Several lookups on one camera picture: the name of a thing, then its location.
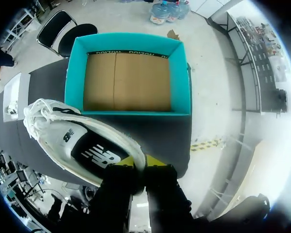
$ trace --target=cable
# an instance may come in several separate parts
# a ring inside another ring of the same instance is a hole
[[[45,188],[43,190],[37,190],[36,192],[33,192],[32,194],[28,195],[25,199],[33,196],[35,193],[38,193],[38,192],[41,192],[41,191],[45,191],[45,190],[55,191],[57,194],[59,194],[62,197],[62,200],[64,200],[64,202],[68,203],[67,200],[65,200],[65,198],[63,197],[63,195],[61,193],[59,193],[57,190],[54,190],[52,188]]]

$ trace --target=black and yellow hazard tape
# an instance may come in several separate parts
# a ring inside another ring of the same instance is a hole
[[[199,151],[199,150],[206,150],[208,148],[217,147],[219,144],[221,144],[223,141],[222,139],[215,139],[212,141],[206,141],[206,142],[200,142],[196,143],[190,146],[191,151]]]

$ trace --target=small object on floor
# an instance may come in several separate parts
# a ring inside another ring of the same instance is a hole
[[[53,4],[52,6],[53,6],[53,8],[56,8],[57,6],[59,6],[61,3],[55,3],[55,4]]]

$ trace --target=water bottle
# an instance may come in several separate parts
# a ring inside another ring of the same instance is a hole
[[[184,19],[185,16],[189,13],[189,4],[186,0],[180,0],[180,14],[178,19]]]
[[[163,24],[170,15],[167,2],[154,4],[151,10],[150,21],[154,24]]]
[[[179,1],[177,1],[176,3],[169,3],[168,4],[168,8],[169,8],[169,11],[170,11],[170,15],[169,17],[167,18],[167,22],[168,23],[173,23],[175,22],[179,15],[180,15],[180,6],[179,6]]]

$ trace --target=new balance logo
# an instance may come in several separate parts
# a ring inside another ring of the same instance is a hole
[[[74,134],[73,130],[69,129],[68,132],[66,133],[66,135],[63,136],[63,140],[65,142],[68,142],[73,134]]]

